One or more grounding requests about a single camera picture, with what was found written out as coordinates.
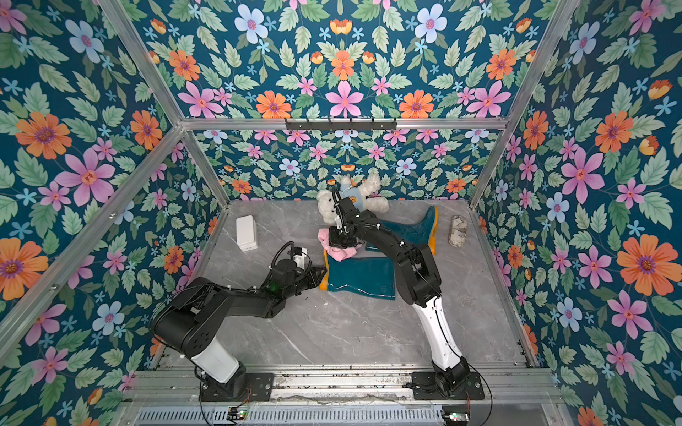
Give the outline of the pink cloth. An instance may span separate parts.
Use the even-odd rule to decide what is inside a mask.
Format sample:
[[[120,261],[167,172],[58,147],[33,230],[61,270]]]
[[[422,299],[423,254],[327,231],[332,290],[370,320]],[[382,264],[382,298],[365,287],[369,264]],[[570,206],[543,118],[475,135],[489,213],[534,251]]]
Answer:
[[[323,246],[323,249],[326,251],[327,255],[332,257],[337,262],[342,262],[348,258],[355,257],[357,255],[358,248],[361,246],[360,244],[356,243],[350,248],[332,247],[330,245],[330,229],[328,228],[320,229],[317,234],[317,239],[321,243],[321,246]]]

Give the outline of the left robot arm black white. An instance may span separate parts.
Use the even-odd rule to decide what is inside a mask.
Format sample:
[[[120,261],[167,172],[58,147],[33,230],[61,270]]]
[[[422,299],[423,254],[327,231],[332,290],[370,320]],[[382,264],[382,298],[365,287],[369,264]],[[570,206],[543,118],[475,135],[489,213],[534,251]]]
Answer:
[[[229,289],[199,277],[156,314],[153,334],[185,355],[207,381],[225,388],[243,375],[243,364],[218,340],[223,322],[229,317],[272,319],[290,298],[318,288],[326,273],[323,266],[301,268],[285,259],[270,268],[257,289]]]

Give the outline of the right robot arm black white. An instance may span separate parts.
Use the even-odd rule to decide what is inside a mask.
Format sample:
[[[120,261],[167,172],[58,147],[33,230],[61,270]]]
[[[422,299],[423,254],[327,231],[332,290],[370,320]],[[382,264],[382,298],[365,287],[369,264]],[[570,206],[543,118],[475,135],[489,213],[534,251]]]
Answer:
[[[469,364],[454,341],[442,305],[442,277],[426,244],[415,245],[381,223],[371,211],[359,211],[350,198],[332,192],[337,225],[330,227],[330,246],[349,248],[359,241],[377,248],[394,265],[395,287],[415,309],[431,349],[435,386],[445,395],[468,380]]]

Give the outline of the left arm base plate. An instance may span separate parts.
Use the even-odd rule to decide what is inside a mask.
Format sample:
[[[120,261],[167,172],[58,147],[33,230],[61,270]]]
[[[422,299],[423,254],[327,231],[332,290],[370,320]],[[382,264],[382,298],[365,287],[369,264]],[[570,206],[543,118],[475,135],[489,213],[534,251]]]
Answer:
[[[227,383],[219,383],[206,376],[200,379],[201,402],[269,401],[274,388],[272,373],[237,373]]]

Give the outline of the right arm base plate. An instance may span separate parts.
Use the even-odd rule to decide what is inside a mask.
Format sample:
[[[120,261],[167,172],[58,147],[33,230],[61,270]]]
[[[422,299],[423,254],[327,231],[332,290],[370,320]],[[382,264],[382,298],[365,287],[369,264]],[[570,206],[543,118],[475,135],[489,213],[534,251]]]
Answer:
[[[477,373],[471,373],[459,384],[448,383],[438,378],[433,371],[413,372],[405,384],[412,390],[416,400],[461,400],[480,401],[486,399],[487,387]]]

